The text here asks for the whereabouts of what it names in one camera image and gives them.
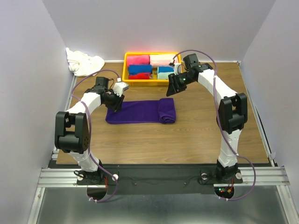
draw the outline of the folded towel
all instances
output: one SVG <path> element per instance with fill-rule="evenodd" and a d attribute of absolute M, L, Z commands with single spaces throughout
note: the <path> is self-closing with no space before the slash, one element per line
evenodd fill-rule
<path fill-rule="evenodd" d="M 157 74 L 157 79 L 168 79 L 168 76 L 173 73 L 174 72 L 159 72 Z"/>
<path fill-rule="evenodd" d="M 109 124 L 162 123 L 173 124 L 176 110 L 173 98 L 160 100 L 123 102 L 121 111 L 108 109 L 106 122 Z"/>
<path fill-rule="evenodd" d="M 170 62 L 173 61 L 174 54 L 160 54 L 160 55 L 150 55 L 149 63 L 153 66 L 153 68 L 159 66 L 168 66 Z M 178 62 L 178 58 L 176 57 L 174 60 L 175 63 Z"/>
<path fill-rule="evenodd" d="M 144 72 L 152 73 L 152 67 L 150 64 L 132 64 L 129 66 L 128 71 L 130 75 L 137 75 Z"/>
<path fill-rule="evenodd" d="M 129 75 L 129 79 L 150 79 L 149 72 L 138 73 L 137 75 Z"/>
<path fill-rule="evenodd" d="M 132 64 L 150 64 L 150 56 L 149 55 L 128 56 L 127 66 L 129 67 Z"/>
<path fill-rule="evenodd" d="M 174 69 L 172 67 L 158 67 L 158 73 L 159 72 L 172 72 L 174 73 Z"/>
<path fill-rule="evenodd" d="M 71 51 L 66 48 L 69 69 L 75 76 L 88 76 L 103 68 L 105 61 L 99 56 L 90 57 L 80 51 Z"/>

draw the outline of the blue towel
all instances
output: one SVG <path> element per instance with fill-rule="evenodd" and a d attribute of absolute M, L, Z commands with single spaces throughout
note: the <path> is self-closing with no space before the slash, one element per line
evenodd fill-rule
<path fill-rule="evenodd" d="M 158 67 L 158 73 L 159 72 L 172 72 L 174 73 L 174 69 L 171 67 Z"/>
<path fill-rule="evenodd" d="M 136 75 L 144 72 L 152 73 L 152 67 L 150 64 L 132 64 L 129 66 L 128 71 L 130 75 Z"/>

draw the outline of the metal floor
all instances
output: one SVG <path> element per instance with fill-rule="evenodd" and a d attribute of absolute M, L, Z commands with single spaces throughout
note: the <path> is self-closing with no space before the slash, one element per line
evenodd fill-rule
<path fill-rule="evenodd" d="M 249 187 L 236 186 L 235 196 Z M 38 224 L 287 224 L 276 186 L 236 202 L 201 194 L 115 196 L 88 201 L 85 188 L 46 188 Z"/>

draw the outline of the purple towel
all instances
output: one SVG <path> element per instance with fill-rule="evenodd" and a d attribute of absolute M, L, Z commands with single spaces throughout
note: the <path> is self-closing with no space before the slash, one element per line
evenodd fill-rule
<path fill-rule="evenodd" d="M 121 111 L 108 109 L 106 122 L 109 124 L 162 123 L 173 124 L 176 110 L 173 98 L 123 102 Z"/>

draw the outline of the rolled towel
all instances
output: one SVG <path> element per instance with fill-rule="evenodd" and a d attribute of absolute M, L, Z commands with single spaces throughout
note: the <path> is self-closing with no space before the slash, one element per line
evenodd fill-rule
<path fill-rule="evenodd" d="M 132 64 L 150 64 L 150 56 L 149 55 L 128 56 L 127 66 L 129 67 Z"/>
<path fill-rule="evenodd" d="M 121 111 L 108 109 L 106 122 L 109 124 L 162 123 L 173 124 L 176 121 L 176 109 L 173 98 L 123 102 Z"/>
<path fill-rule="evenodd" d="M 132 64 L 129 66 L 128 71 L 130 75 L 137 75 L 144 72 L 152 73 L 152 67 L 150 64 Z"/>
<path fill-rule="evenodd" d="M 157 74 L 157 79 L 167 79 L 170 74 L 173 74 L 173 72 L 159 72 Z"/>
<path fill-rule="evenodd" d="M 170 62 L 173 61 L 174 54 L 160 54 L 160 55 L 150 55 L 149 63 L 153 66 L 153 68 L 159 66 L 168 66 Z M 174 60 L 175 63 L 178 62 L 178 58 L 176 57 Z"/>
<path fill-rule="evenodd" d="M 150 79 L 150 73 L 138 73 L 137 75 L 129 75 L 129 79 Z"/>
<path fill-rule="evenodd" d="M 158 73 L 159 72 L 173 72 L 174 73 L 174 69 L 172 67 L 158 67 L 157 69 Z"/>

